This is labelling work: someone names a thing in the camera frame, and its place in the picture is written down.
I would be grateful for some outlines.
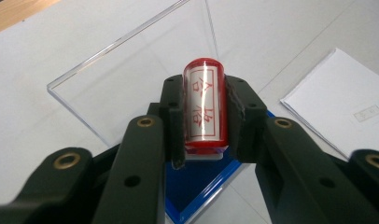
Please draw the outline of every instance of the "transparent plastic sheet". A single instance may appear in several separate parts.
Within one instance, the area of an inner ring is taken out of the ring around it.
[[[181,0],[48,85],[109,147],[159,102],[163,81],[195,58],[218,58],[207,1]]]

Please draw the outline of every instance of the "red cylindrical container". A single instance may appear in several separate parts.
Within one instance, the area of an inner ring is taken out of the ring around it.
[[[228,147],[224,67],[214,59],[196,59],[185,68],[183,80],[187,152],[222,153]]]

